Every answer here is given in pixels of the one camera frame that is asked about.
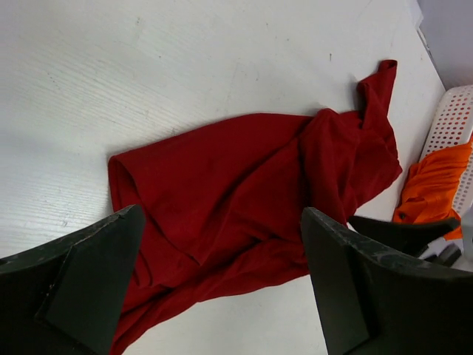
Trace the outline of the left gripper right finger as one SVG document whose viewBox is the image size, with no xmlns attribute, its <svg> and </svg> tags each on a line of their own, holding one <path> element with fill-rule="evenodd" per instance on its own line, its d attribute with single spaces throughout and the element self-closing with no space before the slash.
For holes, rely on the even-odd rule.
<svg viewBox="0 0 473 355">
<path fill-rule="evenodd" d="M 470 354 L 472 273 L 306 208 L 302 241 L 329 354 Z"/>
</svg>

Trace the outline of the red t-shirt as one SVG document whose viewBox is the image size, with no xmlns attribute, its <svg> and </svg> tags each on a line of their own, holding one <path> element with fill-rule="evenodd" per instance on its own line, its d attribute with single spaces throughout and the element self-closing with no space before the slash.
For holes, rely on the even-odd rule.
<svg viewBox="0 0 473 355">
<path fill-rule="evenodd" d="M 114 155 L 114 210 L 146 216 L 111 352 L 196 303 L 303 277 L 300 217 L 346 223 L 401 174 L 388 120 L 397 62 L 358 83 L 361 107 L 238 116 Z"/>
</svg>

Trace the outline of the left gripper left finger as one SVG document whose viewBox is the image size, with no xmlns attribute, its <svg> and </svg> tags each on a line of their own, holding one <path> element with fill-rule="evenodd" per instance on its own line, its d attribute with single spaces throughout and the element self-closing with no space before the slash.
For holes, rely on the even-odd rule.
<svg viewBox="0 0 473 355">
<path fill-rule="evenodd" d="M 2 354 L 108 354 L 140 248 L 143 210 L 1 259 Z"/>
</svg>

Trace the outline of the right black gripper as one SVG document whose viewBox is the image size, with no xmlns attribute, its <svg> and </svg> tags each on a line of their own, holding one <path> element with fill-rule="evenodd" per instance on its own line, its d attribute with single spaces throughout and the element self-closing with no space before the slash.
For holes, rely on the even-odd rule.
<svg viewBox="0 0 473 355">
<path fill-rule="evenodd" d="M 431 263 L 455 266 L 462 260 L 463 241 L 443 238 L 460 227 L 460 221 L 453 217 L 432 223 L 403 224 L 352 216 L 348 223 L 365 237 L 404 254 L 420 255 Z"/>
</svg>

